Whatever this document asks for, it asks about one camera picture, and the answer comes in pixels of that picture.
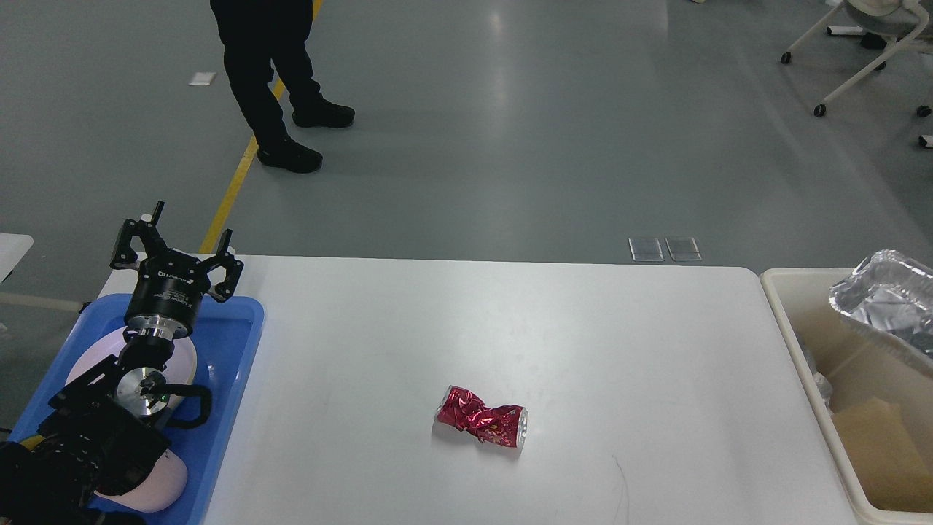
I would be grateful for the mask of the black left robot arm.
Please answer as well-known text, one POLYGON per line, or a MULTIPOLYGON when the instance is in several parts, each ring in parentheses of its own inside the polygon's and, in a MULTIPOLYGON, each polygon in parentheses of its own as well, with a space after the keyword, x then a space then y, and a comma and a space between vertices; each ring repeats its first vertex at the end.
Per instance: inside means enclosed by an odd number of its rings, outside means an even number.
POLYGON ((143 524, 142 516, 89 508, 94 494, 120 496, 140 486, 167 457, 163 429, 194 429, 213 408, 207 386, 166 378, 176 341, 193 334, 204 296, 234 295, 243 263, 231 230, 201 260, 171 249, 150 218, 123 222, 110 266, 137 272, 124 316, 125 345, 50 398, 36 434, 2 443, 4 524, 143 524))

